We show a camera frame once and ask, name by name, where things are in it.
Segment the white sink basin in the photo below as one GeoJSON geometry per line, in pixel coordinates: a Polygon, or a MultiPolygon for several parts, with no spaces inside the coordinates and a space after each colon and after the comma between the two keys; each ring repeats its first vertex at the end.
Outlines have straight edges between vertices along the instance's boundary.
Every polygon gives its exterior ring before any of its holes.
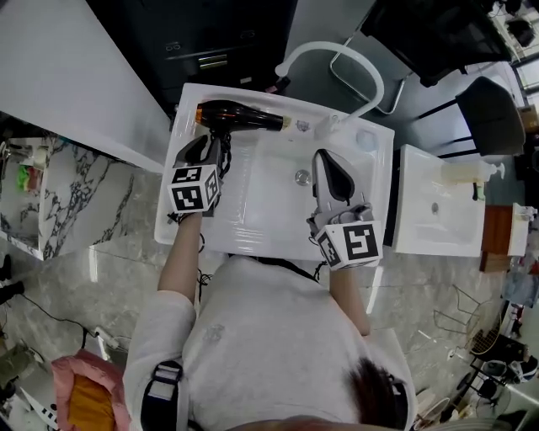
{"type": "Polygon", "coordinates": [[[333,110],[325,106],[280,95],[202,84],[184,85],[169,141],[157,204],[154,239],[170,245],[177,226],[168,185],[173,165],[182,147],[206,128],[195,122],[197,104],[206,100],[232,100],[291,119],[282,132],[265,130],[232,133],[232,161],[224,178],[221,198],[212,217],[202,224],[205,249],[215,252],[319,261],[322,254],[310,239],[307,218],[317,202],[310,184],[300,185],[296,174],[310,171],[312,157],[326,148],[348,160],[359,175],[358,188],[372,205],[373,216],[387,221],[393,130],[355,118],[321,141],[314,127],[333,110]]]}

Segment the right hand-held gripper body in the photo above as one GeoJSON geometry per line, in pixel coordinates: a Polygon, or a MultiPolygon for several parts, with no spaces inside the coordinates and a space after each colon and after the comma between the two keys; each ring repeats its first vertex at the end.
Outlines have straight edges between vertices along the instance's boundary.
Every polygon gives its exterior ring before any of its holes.
{"type": "Polygon", "coordinates": [[[383,257],[381,222],[374,219],[370,203],[313,213],[307,224],[330,270],[376,263],[383,257]]]}

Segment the wooden side table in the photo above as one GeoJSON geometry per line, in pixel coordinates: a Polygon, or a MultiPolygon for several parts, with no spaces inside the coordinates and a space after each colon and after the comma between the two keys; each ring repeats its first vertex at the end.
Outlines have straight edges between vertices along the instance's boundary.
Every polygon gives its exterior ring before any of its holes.
{"type": "Polygon", "coordinates": [[[500,273],[510,269],[512,258],[523,258],[528,243],[530,216],[526,207],[487,205],[483,223],[483,240],[479,270],[500,273]]]}

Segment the person's right forearm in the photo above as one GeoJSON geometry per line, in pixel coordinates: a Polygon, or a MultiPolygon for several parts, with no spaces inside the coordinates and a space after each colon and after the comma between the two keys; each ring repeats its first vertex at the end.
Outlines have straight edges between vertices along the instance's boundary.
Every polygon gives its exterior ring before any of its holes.
{"type": "Polygon", "coordinates": [[[361,336],[371,333],[371,324],[360,296],[353,269],[339,269],[329,275],[329,292],[342,312],[355,325],[361,336]]]}

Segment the white sink table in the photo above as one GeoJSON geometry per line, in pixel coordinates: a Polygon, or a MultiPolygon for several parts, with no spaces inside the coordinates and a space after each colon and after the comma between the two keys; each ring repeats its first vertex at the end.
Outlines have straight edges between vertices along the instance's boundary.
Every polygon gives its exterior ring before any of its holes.
{"type": "Polygon", "coordinates": [[[485,202],[471,183],[441,176],[446,162],[417,147],[400,148],[396,253],[476,258],[481,253],[485,202]]]}

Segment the white panel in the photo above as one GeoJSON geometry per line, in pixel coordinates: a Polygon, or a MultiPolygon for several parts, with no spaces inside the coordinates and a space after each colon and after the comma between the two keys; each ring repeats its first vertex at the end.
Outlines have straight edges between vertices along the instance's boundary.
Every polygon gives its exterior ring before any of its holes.
{"type": "Polygon", "coordinates": [[[0,0],[0,111],[164,170],[169,118],[85,0],[0,0]]]}

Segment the person's white shirt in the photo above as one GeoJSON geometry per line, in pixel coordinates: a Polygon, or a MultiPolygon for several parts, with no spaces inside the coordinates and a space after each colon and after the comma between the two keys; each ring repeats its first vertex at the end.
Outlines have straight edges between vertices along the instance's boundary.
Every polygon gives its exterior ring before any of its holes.
{"type": "Polygon", "coordinates": [[[350,377],[363,360],[396,380],[417,410],[411,374],[391,330],[365,338],[319,283],[280,266],[229,258],[194,306],[160,290],[139,316],[124,373],[125,404],[136,426],[143,418],[165,431],[163,416],[142,406],[156,367],[182,367],[178,429],[189,420],[203,431],[247,423],[315,417],[355,423],[350,377]]]}

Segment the marble pattern cabinet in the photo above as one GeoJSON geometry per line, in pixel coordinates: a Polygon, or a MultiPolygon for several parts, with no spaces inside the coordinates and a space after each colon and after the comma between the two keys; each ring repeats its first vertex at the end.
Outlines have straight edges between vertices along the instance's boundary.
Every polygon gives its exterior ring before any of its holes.
{"type": "Polygon", "coordinates": [[[0,238],[39,260],[127,233],[136,169],[48,135],[0,143],[0,238]]]}

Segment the dark drawer cabinet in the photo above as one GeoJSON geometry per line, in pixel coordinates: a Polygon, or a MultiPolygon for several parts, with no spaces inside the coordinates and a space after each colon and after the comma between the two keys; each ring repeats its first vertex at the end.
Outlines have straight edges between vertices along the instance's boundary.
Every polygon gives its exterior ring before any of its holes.
{"type": "Polygon", "coordinates": [[[86,0],[168,114],[185,83],[264,91],[298,0],[86,0]]]}

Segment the white floor socket strip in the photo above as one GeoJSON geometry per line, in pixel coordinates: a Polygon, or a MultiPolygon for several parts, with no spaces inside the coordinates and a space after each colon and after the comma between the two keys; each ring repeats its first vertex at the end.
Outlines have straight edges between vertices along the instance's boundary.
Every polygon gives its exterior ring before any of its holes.
{"type": "Polygon", "coordinates": [[[98,340],[101,340],[103,343],[109,345],[113,349],[117,349],[120,344],[110,333],[104,330],[102,327],[97,326],[94,329],[94,335],[98,340]]]}

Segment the black hair dryer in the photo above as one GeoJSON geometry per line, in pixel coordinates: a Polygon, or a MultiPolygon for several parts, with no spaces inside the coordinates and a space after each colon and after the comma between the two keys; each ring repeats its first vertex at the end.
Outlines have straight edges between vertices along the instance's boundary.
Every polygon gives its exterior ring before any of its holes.
{"type": "Polygon", "coordinates": [[[195,122],[210,131],[211,141],[220,142],[218,174],[224,179],[232,160],[231,141],[235,131],[269,130],[280,132],[291,118],[263,112],[231,100],[209,100],[197,105],[195,122]]]}

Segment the black office chair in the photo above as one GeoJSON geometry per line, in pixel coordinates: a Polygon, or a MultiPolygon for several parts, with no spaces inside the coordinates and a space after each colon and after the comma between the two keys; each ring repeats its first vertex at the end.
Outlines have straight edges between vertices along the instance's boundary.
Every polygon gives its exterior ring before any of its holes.
{"type": "Polygon", "coordinates": [[[376,0],[354,33],[380,42],[426,88],[471,65],[512,60],[477,0],[376,0]]]}

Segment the yellow pump soap bottle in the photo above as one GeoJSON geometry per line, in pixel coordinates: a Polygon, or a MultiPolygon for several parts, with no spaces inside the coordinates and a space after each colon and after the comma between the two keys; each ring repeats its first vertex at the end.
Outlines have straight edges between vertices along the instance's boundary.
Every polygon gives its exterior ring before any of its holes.
{"type": "Polygon", "coordinates": [[[441,166],[441,177],[446,182],[454,184],[487,183],[497,173],[501,178],[504,178],[505,166],[503,163],[495,165],[486,163],[483,160],[477,160],[473,162],[451,162],[441,166]]]}

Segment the pink bag with orange lining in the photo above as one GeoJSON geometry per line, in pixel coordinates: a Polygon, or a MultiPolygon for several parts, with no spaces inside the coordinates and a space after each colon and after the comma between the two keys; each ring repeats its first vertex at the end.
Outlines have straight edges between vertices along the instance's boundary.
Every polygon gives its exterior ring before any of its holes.
{"type": "Polygon", "coordinates": [[[61,431],[129,431],[122,372],[81,349],[51,363],[61,431]]]}

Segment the black side chair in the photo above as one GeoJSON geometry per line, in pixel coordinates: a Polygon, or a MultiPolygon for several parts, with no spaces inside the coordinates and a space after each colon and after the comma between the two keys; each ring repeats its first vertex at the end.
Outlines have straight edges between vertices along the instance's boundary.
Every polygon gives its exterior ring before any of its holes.
{"type": "Polygon", "coordinates": [[[470,135],[454,142],[472,141],[474,148],[446,153],[441,159],[484,156],[514,156],[523,152],[526,132],[520,111],[510,93],[487,77],[478,77],[454,99],[419,115],[422,120],[457,105],[470,135]]]}

